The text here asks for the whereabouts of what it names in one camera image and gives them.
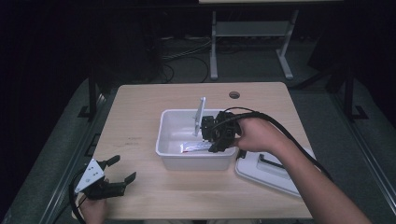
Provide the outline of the white metal desk frame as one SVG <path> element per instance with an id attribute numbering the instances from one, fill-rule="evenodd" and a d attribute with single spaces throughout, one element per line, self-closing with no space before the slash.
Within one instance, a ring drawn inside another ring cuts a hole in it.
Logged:
<path id="1" fill-rule="evenodd" d="M 289 6 L 290 16 L 287 20 L 266 20 L 266 21 L 219 21 L 218 9 L 212 10 L 211 22 L 211 49 L 209 53 L 209 70 L 210 78 L 217 80 L 218 57 L 217 41 L 221 37 L 282 37 L 283 44 L 276 50 L 276 57 L 279 61 L 284 77 L 287 80 L 293 79 L 293 73 L 290 70 L 286 58 L 290 40 L 296 26 L 296 22 L 302 9 L 303 4 L 331 4 L 340 3 L 343 0 L 198 0 L 201 5 L 220 6 L 220 7 L 265 7 L 273 5 L 274 7 Z"/>

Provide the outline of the white lid with black handle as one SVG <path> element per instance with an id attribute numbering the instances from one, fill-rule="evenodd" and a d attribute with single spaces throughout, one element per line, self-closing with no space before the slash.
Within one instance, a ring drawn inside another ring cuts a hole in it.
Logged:
<path id="1" fill-rule="evenodd" d="M 283 164 L 268 152 L 247 152 L 239 149 L 235 171 L 239 176 L 255 183 L 301 197 Z"/>

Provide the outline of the person's left hand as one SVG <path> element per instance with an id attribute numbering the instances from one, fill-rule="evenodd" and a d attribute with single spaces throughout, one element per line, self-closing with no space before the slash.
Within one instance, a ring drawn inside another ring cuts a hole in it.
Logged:
<path id="1" fill-rule="evenodd" d="M 86 224 L 105 224 L 107 202 L 103 200 L 82 199 L 80 211 Z"/>

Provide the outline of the person's right hand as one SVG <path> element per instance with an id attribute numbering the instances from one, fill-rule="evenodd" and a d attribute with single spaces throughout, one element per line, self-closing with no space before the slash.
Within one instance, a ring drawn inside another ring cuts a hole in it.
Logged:
<path id="1" fill-rule="evenodd" d="M 240 119 L 241 135 L 234 140 L 236 147 L 251 152 L 269 152 L 279 156 L 293 143 L 269 121 L 263 119 Z"/>

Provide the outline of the black metal stand post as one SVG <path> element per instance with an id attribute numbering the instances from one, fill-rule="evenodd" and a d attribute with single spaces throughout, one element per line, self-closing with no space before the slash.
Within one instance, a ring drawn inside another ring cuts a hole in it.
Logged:
<path id="1" fill-rule="evenodd" d="M 343 112 L 347 119 L 354 122 L 356 119 L 368 119 L 369 117 L 360 105 L 353 105 L 354 73 L 348 66 L 345 72 L 344 105 Z"/>
<path id="2" fill-rule="evenodd" d="M 88 99 L 89 103 L 84 105 L 79 113 L 79 118 L 85 118 L 91 122 L 98 110 L 100 94 L 106 86 L 106 75 L 102 65 L 93 65 L 88 76 Z"/>

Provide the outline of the white plastic storage box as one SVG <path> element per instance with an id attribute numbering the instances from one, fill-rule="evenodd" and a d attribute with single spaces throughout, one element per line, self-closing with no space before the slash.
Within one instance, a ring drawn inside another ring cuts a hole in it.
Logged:
<path id="1" fill-rule="evenodd" d="M 182 153 L 180 145 L 186 142 L 206 142 L 198 134 L 194 136 L 196 109 L 167 109 L 162 112 L 156 142 L 156 153 L 167 170 L 221 171 L 226 170 L 236 152 L 235 147 L 224 152 L 197 151 Z"/>

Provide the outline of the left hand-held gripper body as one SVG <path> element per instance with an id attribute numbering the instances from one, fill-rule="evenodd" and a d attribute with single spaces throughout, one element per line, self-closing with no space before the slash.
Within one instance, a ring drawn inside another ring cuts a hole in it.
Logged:
<path id="1" fill-rule="evenodd" d="M 90 200 L 102 200 L 106 198 L 119 197 L 124 195 L 126 188 L 119 187 L 120 182 L 107 182 L 105 169 L 102 169 L 98 160 L 91 159 L 88 164 L 82 168 L 78 175 L 80 179 L 74 187 L 74 194 L 83 193 Z"/>

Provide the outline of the white ointment tube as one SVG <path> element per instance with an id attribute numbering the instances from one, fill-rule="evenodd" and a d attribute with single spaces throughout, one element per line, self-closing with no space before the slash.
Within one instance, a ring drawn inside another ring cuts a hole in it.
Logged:
<path id="1" fill-rule="evenodd" d="M 186 142 L 180 145 L 182 153 L 208 151 L 211 147 L 210 142 Z"/>

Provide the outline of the aluminium frame rail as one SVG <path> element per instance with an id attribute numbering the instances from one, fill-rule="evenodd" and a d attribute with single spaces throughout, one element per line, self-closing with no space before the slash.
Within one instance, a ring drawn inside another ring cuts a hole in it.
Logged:
<path id="1" fill-rule="evenodd" d="M 375 183 L 378 185 L 384 199 L 389 205 L 390 210 L 392 211 L 393 215 L 396 216 L 396 189 L 389 182 L 388 177 L 384 173 L 382 167 L 380 166 L 378 160 L 373 154 L 367 141 L 364 139 L 363 135 L 361 134 L 361 131 L 359 130 L 356 124 L 356 120 L 351 119 L 346 114 L 343 108 L 343 103 L 337 95 L 331 94 L 330 98 L 334 106 L 337 108 L 340 117 L 342 118 L 347 128 L 349 129 L 349 132 L 351 133 L 353 139 L 358 145 L 361 154 L 363 156 L 363 159 L 367 164 L 368 169 L 370 170 L 375 180 Z"/>
<path id="2" fill-rule="evenodd" d="M 49 201 L 46 203 L 39 224 L 54 224 L 69 205 L 69 184 L 73 176 L 82 169 L 84 163 L 94 152 L 94 145 L 103 129 L 103 112 L 106 97 L 100 93 L 95 100 L 96 113 L 89 115 L 89 105 L 82 97 L 73 96 L 66 107 L 48 147 L 50 152 L 45 156 L 46 173 L 52 172 L 53 184 Z"/>

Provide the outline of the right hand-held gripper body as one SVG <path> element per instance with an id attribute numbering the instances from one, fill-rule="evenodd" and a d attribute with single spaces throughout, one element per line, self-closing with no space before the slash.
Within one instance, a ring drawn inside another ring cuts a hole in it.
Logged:
<path id="1" fill-rule="evenodd" d="M 228 109 L 220 110 L 216 116 L 205 114 L 206 98 L 200 98 L 200 104 L 194 118 L 193 135 L 200 134 L 204 141 L 211 144 L 217 141 L 230 141 L 233 143 L 235 135 L 240 133 L 240 128 L 235 119 L 235 114 Z"/>

